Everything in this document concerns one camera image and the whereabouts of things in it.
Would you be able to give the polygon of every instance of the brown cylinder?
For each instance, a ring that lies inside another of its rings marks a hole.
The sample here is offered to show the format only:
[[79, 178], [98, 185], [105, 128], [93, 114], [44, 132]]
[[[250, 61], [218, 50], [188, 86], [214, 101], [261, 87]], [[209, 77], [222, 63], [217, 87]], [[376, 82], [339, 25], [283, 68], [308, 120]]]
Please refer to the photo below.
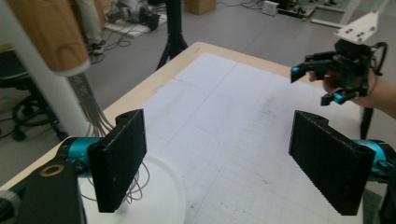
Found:
[[7, 0], [50, 70], [64, 72], [88, 60], [68, 0]]

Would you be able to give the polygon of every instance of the black stand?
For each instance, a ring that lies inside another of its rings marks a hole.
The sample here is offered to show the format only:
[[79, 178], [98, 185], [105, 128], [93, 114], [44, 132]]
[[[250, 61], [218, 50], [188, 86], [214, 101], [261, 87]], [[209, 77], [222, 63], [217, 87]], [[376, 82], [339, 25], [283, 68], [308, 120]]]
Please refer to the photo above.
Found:
[[188, 47], [181, 33], [180, 0], [166, 0], [165, 3], [168, 17], [168, 42], [158, 63], [157, 70], [166, 64], [168, 58], [172, 60]]

